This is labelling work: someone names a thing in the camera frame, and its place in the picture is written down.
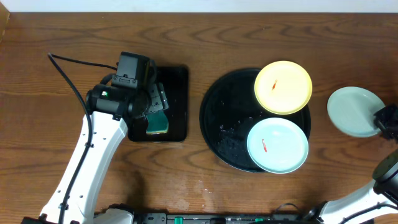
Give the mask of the green yellow sponge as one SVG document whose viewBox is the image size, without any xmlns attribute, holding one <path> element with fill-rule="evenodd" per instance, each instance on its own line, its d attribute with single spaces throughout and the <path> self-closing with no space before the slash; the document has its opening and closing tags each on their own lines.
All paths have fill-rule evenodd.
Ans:
<svg viewBox="0 0 398 224">
<path fill-rule="evenodd" d="M 165 134 L 169 130 L 169 121 L 163 111 L 148 114 L 146 116 L 148 126 L 146 134 Z"/>
</svg>

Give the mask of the light blue plate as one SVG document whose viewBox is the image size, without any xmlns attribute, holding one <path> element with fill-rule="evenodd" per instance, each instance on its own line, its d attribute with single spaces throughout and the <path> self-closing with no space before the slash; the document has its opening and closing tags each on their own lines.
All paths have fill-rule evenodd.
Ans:
<svg viewBox="0 0 398 224">
<path fill-rule="evenodd" d="M 248 133 L 246 146 L 255 165 L 273 174 L 297 170 L 309 152 L 303 130 L 284 118 L 267 118 L 256 123 Z"/>
<path fill-rule="evenodd" d="M 334 91 L 327 103 L 331 122 L 341 132 L 356 138 L 375 136 L 381 130 L 374 124 L 375 113 L 385 104 L 373 92 L 347 86 Z"/>
</svg>

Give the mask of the yellow plate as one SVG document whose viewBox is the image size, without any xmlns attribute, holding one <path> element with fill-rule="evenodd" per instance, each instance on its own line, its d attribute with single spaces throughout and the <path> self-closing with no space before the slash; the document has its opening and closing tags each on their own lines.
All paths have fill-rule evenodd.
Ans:
<svg viewBox="0 0 398 224">
<path fill-rule="evenodd" d="M 312 95 L 312 80 L 299 64 L 281 60 L 266 65 L 256 76 L 254 94 L 267 111 L 287 115 L 300 111 Z"/>
</svg>

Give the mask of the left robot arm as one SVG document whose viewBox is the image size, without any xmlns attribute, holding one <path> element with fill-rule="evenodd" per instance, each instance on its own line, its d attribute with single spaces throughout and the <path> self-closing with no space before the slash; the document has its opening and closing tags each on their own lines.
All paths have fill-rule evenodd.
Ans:
<svg viewBox="0 0 398 224">
<path fill-rule="evenodd" d="M 88 107 L 79 140 L 65 173 L 39 217 L 23 223 L 133 223 L 134 212 L 111 206 L 95 215 L 100 188 L 128 122 L 168 108 L 161 83 L 98 84 L 86 96 Z"/>
</svg>

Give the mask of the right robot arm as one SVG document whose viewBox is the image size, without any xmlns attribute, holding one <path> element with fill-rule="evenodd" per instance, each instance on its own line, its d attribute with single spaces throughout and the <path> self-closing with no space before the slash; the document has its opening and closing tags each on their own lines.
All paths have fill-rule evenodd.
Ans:
<svg viewBox="0 0 398 224">
<path fill-rule="evenodd" d="M 345 134 L 357 138 L 380 134 L 384 139 L 397 140 L 396 104 L 330 103 L 328 112 L 333 124 Z M 370 183 L 341 199 L 321 203 L 303 219 L 314 223 L 364 223 L 393 213 L 397 213 L 397 151 L 377 165 Z"/>
</svg>

